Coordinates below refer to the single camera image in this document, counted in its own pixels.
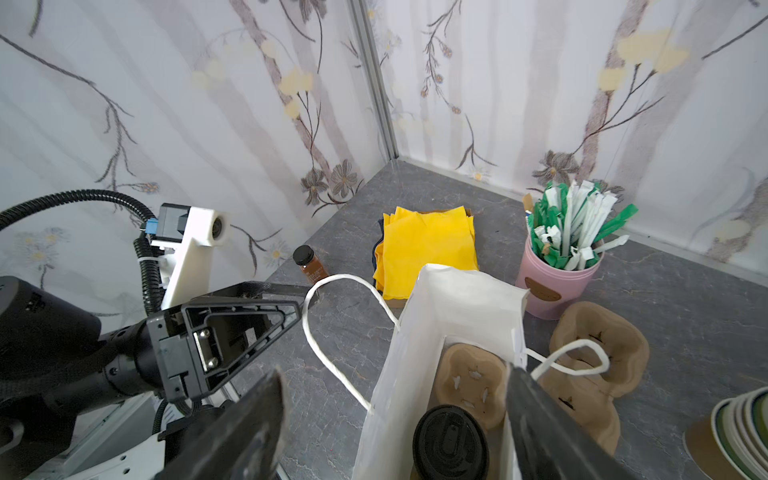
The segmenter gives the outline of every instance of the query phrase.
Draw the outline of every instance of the pink cup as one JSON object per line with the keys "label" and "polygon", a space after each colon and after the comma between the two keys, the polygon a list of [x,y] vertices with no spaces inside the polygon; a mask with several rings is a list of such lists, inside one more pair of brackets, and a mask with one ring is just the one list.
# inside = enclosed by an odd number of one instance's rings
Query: pink cup
{"label": "pink cup", "polygon": [[540,319],[557,320],[587,288],[587,283],[598,271],[602,253],[598,262],[586,270],[560,270],[536,256],[531,248],[530,236],[525,241],[523,260],[520,263],[517,288],[531,291],[525,310]]}

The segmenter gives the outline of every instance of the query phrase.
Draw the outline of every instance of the black plastic lid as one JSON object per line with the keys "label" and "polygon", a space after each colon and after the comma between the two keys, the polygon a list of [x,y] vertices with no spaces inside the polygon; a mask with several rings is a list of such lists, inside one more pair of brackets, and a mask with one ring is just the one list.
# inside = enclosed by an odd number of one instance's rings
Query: black plastic lid
{"label": "black plastic lid", "polygon": [[305,266],[315,258],[315,252],[309,245],[302,245],[293,251],[293,261],[296,265]]}
{"label": "black plastic lid", "polygon": [[485,480],[488,443],[466,410],[436,406],[416,426],[413,462],[424,480]]}

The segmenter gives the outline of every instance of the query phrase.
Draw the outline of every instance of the leather label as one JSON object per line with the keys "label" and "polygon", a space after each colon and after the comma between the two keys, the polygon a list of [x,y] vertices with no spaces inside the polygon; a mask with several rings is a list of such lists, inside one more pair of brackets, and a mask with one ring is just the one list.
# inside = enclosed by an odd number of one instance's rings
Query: leather label
{"label": "leather label", "polygon": [[529,276],[525,277],[525,286],[531,290],[531,293],[533,293],[536,298],[544,300],[545,302],[557,302],[563,297],[560,293],[541,285]]}

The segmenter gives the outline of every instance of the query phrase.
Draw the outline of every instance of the stack of napkins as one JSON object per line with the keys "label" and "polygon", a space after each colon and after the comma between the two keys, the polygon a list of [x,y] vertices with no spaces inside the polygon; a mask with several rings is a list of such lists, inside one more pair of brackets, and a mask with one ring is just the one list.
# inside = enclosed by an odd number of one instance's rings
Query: stack of napkins
{"label": "stack of napkins", "polygon": [[384,241],[374,250],[373,274],[384,300],[411,296],[427,263],[479,270],[474,220],[464,207],[429,214],[397,207],[394,215],[384,214]]}

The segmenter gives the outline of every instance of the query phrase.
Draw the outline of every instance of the small bottle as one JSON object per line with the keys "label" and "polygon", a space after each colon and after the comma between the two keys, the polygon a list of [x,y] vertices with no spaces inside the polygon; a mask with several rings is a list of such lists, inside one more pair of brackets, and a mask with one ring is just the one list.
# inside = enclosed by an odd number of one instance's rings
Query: small bottle
{"label": "small bottle", "polygon": [[325,267],[315,256],[315,251],[309,245],[302,245],[293,251],[293,261],[301,267],[301,270],[310,279],[310,282],[317,283],[328,276]]}

